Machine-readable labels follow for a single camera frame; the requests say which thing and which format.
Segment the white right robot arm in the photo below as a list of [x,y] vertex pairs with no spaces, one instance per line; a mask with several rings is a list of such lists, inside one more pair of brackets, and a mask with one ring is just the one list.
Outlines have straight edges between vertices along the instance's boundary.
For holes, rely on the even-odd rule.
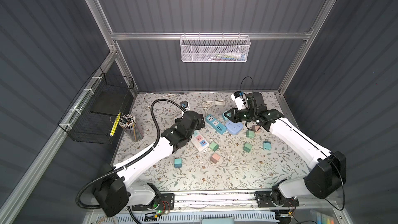
[[284,141],[306,163],[309,173],[295,179],[284,179],[272,187],[269,196],[276,207],[301,196],[312,195],[326,199],[346,183],[346,157],[339,151],[331,152],[296,128],[280,111],[268,109],[259,92],[231,95],[236,107],[224,113],[234,123],[253,122]]

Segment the white multicolour power strip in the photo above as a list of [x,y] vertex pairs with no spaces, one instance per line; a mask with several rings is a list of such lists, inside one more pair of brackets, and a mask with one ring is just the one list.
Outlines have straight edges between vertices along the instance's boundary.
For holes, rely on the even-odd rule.
[[202,136],[202,134],[195,130],[192,138],[191,138],[191,143],[193,146],[197,149],[199,153],[203,153],[207,150],[209,147],[209,143],[206,141],[206,139]]

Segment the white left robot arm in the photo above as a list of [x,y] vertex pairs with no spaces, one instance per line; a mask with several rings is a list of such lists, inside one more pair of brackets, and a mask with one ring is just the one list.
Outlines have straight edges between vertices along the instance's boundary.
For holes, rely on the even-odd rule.
[[157,162],[186,146],[194,132],[205,127],[203,114],[178,105],[182,117],[161,131],[154,114],[155,105],[161,101],[155,100],[150,107],[156,129],[155,141],[133,157],[113,167],[105,166],[104,174],[78,191],[75,202],[79,208],[102,209],[107,217],[113,217],[128,206],[154,204],[160,196],[156,187],[150,184],[135,187],[134,182]]

